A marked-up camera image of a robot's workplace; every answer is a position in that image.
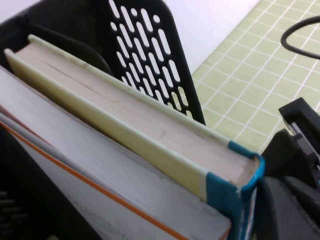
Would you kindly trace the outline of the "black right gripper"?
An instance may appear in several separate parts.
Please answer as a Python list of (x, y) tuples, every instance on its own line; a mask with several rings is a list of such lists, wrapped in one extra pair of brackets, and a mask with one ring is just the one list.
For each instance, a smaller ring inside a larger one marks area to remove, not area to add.
[(313, 188), (320, 186), (320, 116), (302, 98), (279, 109), (286, 129), (274, 134), (262, 153), (265, 176), (294, 176)]

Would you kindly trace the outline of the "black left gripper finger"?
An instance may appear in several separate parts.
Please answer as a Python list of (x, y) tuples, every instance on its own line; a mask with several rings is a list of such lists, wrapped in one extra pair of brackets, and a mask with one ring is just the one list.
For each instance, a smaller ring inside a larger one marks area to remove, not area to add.
[(258, 240), (318, 240), (320, 192), (286, 176), (264, 177), (256, 200)]

